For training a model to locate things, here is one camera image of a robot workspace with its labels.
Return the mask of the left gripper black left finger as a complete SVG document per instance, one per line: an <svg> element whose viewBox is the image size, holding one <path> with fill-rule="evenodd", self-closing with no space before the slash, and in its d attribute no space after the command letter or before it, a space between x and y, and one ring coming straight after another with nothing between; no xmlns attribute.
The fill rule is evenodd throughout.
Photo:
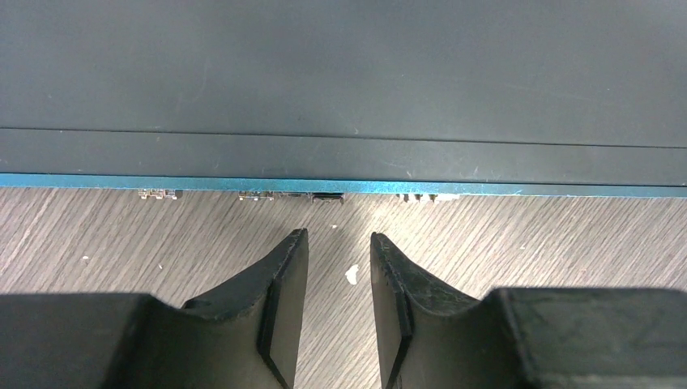
<svg viewBox="0 0 687 389"><path fill-rule="evenodd" d="M4 294L4 388L291 388L306 229L186 301L146 293Z"/></svg>

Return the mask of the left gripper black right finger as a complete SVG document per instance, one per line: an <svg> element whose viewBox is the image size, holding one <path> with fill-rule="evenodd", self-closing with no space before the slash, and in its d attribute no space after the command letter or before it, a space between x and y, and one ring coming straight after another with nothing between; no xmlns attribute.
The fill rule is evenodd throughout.
<svg viewBox="0 0 687 389"><path fill-rule="evenodd" d="M501 287L470 297L370 238L385 388L683 388L677 289Z"/></svg>

